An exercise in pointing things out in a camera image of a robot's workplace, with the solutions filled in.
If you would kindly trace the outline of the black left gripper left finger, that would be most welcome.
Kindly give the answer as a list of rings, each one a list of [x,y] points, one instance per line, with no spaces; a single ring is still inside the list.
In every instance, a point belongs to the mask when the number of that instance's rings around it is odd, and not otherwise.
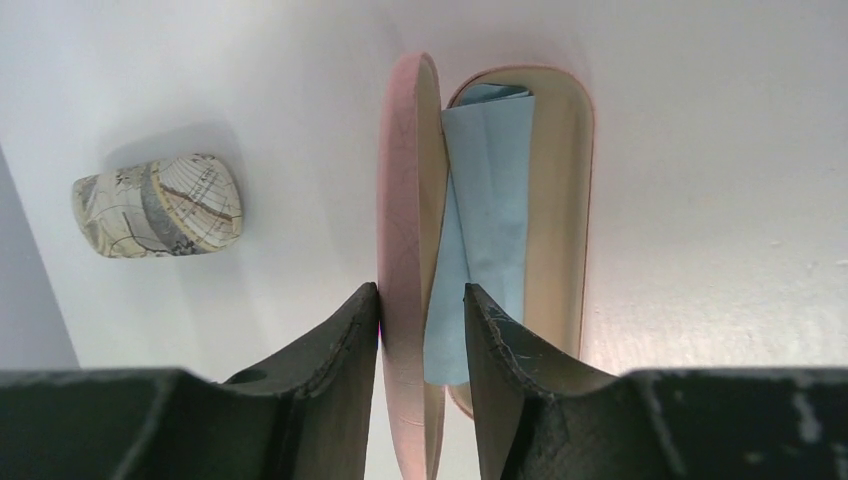
[[[5,479],[360,479],[380,303],[327,320],[222,383],[182,369],[5,371]]]

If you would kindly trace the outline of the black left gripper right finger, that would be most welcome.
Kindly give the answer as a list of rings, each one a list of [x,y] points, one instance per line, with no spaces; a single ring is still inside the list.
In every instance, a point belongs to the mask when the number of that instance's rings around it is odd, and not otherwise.
[[[557,349],[479,285],[464,296],[485,479],[843,479],[843,368],[635,370]]]

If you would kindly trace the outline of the light blue cloth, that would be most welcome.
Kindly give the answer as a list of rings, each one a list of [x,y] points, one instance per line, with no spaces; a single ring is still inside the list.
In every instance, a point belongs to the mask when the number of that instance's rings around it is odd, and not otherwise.
[[[466,284],[482,286],[513,320],[524,319],[534,112],[528,89],[478,84],[441,114],[450,173],[423,347],[431,384],[469,380]]]

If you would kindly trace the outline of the pink glasses case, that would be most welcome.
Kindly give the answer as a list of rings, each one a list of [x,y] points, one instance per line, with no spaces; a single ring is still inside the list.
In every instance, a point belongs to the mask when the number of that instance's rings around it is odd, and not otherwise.
[[[423,347],[450,173],[441,114],[478,84],[520,86],[535,98],[524,319],[518,323],[568,354],[580,352],[595,127],[586,89],[555,67],[502,66],[476,74],[443,102],[432,58],[402,56],[382,116],[377,237],[385,392],[406,479],[437,476],[446,399],[473,410],[470,379],[459,385],[425,380]]]

